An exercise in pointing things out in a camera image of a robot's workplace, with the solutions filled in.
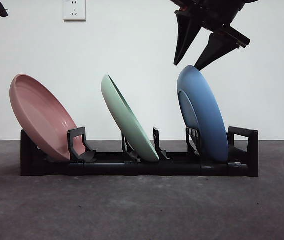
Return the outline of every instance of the gray floor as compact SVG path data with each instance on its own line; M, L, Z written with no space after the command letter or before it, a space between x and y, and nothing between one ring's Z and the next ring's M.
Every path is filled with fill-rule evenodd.
M284 240L284 141L260 142L259 157L259 178L25 177L19 142L0 141L0 240Z

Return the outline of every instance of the blue plate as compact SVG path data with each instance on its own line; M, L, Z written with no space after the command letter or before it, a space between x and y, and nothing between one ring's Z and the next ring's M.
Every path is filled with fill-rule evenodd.
M181 72L177 95L185 125L200 132L201 154L226 162L228 143L223 118L211 88L195 67L189 65Z

